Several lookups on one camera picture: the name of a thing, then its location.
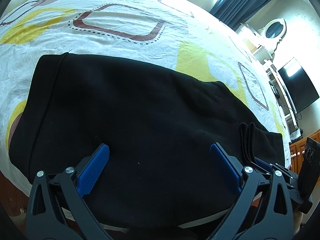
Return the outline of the wooden cabinet with knobs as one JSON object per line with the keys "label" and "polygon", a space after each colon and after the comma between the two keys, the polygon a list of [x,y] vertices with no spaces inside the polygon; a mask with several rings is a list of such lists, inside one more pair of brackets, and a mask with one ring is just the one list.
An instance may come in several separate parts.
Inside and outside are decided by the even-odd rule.
{"label": "wooden cabinet with knobs", "polygon": [[295,172],[296,174],[300,173],[302,167],[307,138],[311,138],[312,140],[319,142],[319,129],[313,132],[312,134],[308,135],[307,137],[304,137],[298,140],[297,142],[289,144],[291,157],[290,170]]}

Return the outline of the white oval vanity mirror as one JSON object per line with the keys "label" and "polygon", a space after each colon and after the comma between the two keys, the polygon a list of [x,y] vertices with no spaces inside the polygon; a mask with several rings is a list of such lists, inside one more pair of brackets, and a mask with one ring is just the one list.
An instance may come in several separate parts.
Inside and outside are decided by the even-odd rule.
{"label": "white oval vanity mirror", "polygon": [[286,35],[286,31],[286,21],[284,18],[276,18],[264,26],[261,32],[263,46],[270,54],[273,54],[277,49],[278,43],[282,41]]}

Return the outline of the black pants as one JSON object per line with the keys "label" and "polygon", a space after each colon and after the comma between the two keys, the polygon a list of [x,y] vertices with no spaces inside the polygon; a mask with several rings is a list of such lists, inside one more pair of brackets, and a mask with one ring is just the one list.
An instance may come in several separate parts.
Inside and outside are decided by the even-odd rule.
{"label": "black pants", "polygon": [[221,82],[202,82],[150,63],[99,55],[43,55],[13,133],[10,161],[38,171],[76,166],[100,144],[110,158],[85,202],[102,223],[181,225],[235,201],[210,147],[284,164],[269,132]]}

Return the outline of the white tv shelf unit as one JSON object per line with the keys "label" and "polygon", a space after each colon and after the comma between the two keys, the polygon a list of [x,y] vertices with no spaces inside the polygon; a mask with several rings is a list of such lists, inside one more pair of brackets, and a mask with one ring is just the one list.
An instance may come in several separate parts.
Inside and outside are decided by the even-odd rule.
{"label": "white tv shelf unit", "polygon": [[281,75],[278,73],[277,68],[272,62],[271,54],[264,46],[259,46],[253,52],[253,56],[260,62],[263,70],[266,72],[270,86],[273,90],[274,96],[276,97],[280,114],[285,120],[285,128],[289,134],[290,142],[293,143],[300,139],[301,133],[296,118],[297,111],[289,91],[287,90]]}

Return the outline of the black flat television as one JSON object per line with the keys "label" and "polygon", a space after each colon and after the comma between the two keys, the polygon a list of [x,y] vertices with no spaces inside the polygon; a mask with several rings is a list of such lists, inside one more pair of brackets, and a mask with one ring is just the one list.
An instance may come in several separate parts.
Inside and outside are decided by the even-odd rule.
{"label": "black flat television", "polygon": [[319,94],[315,89],[310,77],[296,58],[292,58],[278,70],[295,113],[309,107],[319,99]]}

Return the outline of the patterned white bed sheet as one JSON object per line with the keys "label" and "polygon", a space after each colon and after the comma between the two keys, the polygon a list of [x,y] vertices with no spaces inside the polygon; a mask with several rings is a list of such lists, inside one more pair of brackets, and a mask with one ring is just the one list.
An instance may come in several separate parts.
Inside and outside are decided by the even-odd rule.
{"label": "patterned white bed sheet", "polygon": [[126,57],[221,81],[270,132],[289,135],[261,64],[227,25],[186,0],[12,0],[1,18],[1,172],[24,194],[31,184],[9,159],[12,126],[22,113],[44,54]]}

